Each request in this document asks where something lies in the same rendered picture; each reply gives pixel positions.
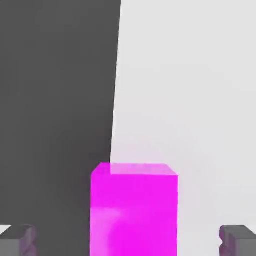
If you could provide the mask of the small magenta cube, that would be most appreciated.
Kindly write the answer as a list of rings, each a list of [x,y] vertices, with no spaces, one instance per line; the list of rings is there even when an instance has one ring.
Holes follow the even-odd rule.
[[[178,181],[166,164],[99,164],[91,174],[90,256],[177,256]]]

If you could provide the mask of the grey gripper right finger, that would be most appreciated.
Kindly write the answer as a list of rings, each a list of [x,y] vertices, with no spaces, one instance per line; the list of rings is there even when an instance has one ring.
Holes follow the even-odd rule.
[[[245,225],[222,225],[219,256],[256,256],[256,234]]]

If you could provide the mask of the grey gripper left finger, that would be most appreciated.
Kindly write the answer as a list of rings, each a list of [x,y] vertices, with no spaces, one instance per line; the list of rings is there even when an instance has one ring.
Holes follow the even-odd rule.
[[[33,225],[0,225],[0,256],[37,256],[36,237]]]

